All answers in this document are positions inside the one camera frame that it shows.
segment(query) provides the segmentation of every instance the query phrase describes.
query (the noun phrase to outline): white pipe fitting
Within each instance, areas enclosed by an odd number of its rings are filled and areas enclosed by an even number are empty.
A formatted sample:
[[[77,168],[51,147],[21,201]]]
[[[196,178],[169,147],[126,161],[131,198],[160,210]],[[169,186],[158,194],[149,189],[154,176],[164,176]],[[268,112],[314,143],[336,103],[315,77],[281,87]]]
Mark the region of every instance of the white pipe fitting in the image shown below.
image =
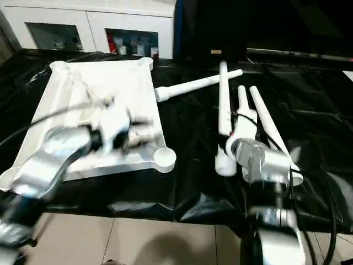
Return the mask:
[[[234,70],[227,73],[228,79],[241,76],[243,71],[241,69]],[[207,87],[220,82],[220,75],[210,76],[199,80],[194,80],[182,84],[176,84],[170,87],[157,87],[154,89],[157,102],[163,102],[171,97],[179,96],[187,92],[191,92],[202,87]]]

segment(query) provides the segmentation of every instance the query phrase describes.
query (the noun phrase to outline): black cable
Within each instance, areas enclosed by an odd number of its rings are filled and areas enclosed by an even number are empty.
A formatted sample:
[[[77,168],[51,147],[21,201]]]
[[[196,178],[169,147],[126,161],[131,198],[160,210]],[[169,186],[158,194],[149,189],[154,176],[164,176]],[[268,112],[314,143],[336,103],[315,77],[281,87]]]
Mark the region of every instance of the black cable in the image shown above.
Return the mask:
[[[272,144],[281,152],[283,152],[282,148],[276,143],[276,141],[262,128],[259,126],[259,124],[257,122],[255,122],[253,119],[251,119],[250,117],[246,116],[246,115],[243,115],[243,114],[236,114],[237,116],[242,116],[244,118],[246,118],[247,120],[249,120],[251,123],[253,123],[259,130],[261,130],[262,133],[264,133],[266,135],[266,137],[269,139],[270,142],[272,142]],[[302,220],[302,217],[300,216],[299,214],[299,211],[297,209],[297,205],[296,205],[296,198],[294,197],[294,186],[293,186],[293,172],[298,172],[300,173],[300,171],[298,170],[295,170],[295,169],[292,169],[290,168],[290,171],[289,171],[289,175],[290,175],[290,183],[289,183],[289,186],[288,186],[288,196],[291,195],[291,198],[292,198],[292,205],[293,205],[293,210],[294,212],[296,213],[297,215],[297,219],[298,219],[298,223],[300,225],[300,227],[303,229],[302,232],[304,234],[304,237],[305,237],[305,240],[307,241],[307,245],[308,245],[308,248],[309,248],[309,252],[310,252],[310,257],[311,257],[311,261],[312,261],[312,264],[313,265],[317,265],[317,260],[316,260],[316,256],[315,256],[315,252],[314,252],[314,248],[313,248],[313,245],[311,243],[311,240],[309,238],[309,235],[308,235],[308,232],[305,230],[304,228],[304,222]]]
[[[6,144],[6,142],[8,142],[9,140],[11,140],[12,138],[14,138],[15,136],[23,133],[24,131],[27,131],[29,128],[33,127],[34,125],[38,124],[38,123],[41,123],[49,118],[52,118],[54,116],[58,116],[60,114],[63,114],[63,113],[66,113],[66,112],[70,112],[70,111],[73,111],[73,110],[80,110],[80,109],[87,109],[89,107],[97,107],[97,106],[102,106],[104,105],[105,103],[104,102],[99,102],[99,103],[81,103],[81,104],[77,104],[75,106],[72,106],[72,107],[67,107],[67,108],[62,108],[60,110],[57,110],[53,113],[50,113],[28,125],[25,125],[23,127],[21,127],[20,129],[18,129],[17,131],[13,132],[12,134],[10,134],[8,137],[6,137],[4,140],[2,140],[0,142],[0,147],[2,147],[4,144]]]

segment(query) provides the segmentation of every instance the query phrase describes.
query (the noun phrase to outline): black cloth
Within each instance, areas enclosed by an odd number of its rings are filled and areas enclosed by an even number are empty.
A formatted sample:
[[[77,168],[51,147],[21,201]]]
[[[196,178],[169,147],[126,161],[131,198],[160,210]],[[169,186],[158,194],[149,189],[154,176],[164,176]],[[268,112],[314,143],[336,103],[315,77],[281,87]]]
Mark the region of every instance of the black cloth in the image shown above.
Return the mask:
[[[124,59],[131,58],[99,52],[23,50],[16,54],[0,67],[0,139],[31,121],[51,74],[50,62]],[[229,82],[232,109],[238,108],[237,87],[256,85],[288,149],[297,154],[304,182],[295,187],[295,194],[305,228],[330,230],[331,193],[338,230],[352,232],[353,82],[333,70],[229,66],[229,70],[236,68],[243,69],[244,75]],[[159,87],[216,74],[218,66],[160,60],[152,78],[154,87]],[[250,203],[248,185],[240,176],[215,173],[217,106],[218,85],[158,103],[165,141],[177,156],[174,170],[161,174],[148,169],[64,182],[48,211],[225,224],[241,235]],[[263,135],[258,137],[265,141]],[[2,147],[2,171],[12,165],[23,138],[24,134]]]

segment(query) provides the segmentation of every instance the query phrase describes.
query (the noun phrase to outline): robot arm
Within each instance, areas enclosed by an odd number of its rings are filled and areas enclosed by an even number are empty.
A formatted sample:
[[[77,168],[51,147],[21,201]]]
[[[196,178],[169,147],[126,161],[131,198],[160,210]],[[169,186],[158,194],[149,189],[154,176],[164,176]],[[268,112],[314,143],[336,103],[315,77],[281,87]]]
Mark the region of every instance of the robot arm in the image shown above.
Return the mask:
[[[127,109],[112,103],[102,112],[95,130],[82,125],[47,132],[41,147],[15,176],[8,201],[0,209],[0,264],[16,264],[18,249],[33,243],[33,228],[68,167],[92,151],[110,152],[117,138],[121,139],[115,148],[126,144],[130,127]]]
[[[246,100],[245,88],[238,89],[239,101]],[[239,105],[238,113],[252,119],[247,100],[245,109]],[[277,265],[284,260],[286,264],[305,264],[296,214],[287,194],[292,161],[282,151],[256,141],[256,125],[244,116],[238,117],[226,143],[228,156],[243,167],[252,203],[247,209],[250,228],[242,237],[241,264]]]

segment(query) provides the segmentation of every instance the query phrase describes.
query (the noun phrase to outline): white plastic tray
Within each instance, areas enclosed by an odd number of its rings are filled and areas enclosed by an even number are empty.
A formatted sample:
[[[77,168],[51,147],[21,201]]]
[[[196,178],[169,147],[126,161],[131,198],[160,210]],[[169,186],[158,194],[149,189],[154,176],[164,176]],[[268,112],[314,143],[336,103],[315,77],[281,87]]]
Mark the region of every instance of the white plastic tray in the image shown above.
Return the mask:
[[[167,173],[174,168],[176,155],[165,145],[154,97],[150,72],[153,68],[152,59],[82,63],[56,61],[50,67],[52,75],[33,120],[58,109],[87,101],[86,88],[89,87],[91,92],[96,92],[101,97],[107,91],[114,91],[119,100],[123,100],[133,118],[153,121],[153,131],[159,132],[154,142],[132,150],[127,155],[120,151],[113,151],[108,155],[97,152],[80,158],[69,167],[66,181],[148,168]],[[58,125],[77,126],[88,122],[87,117],[86,110],[75,110],[48,119],[30,129],[14,165],[0,176],[0,189],[8,189],[19,167],[40,147],[50,128]]]

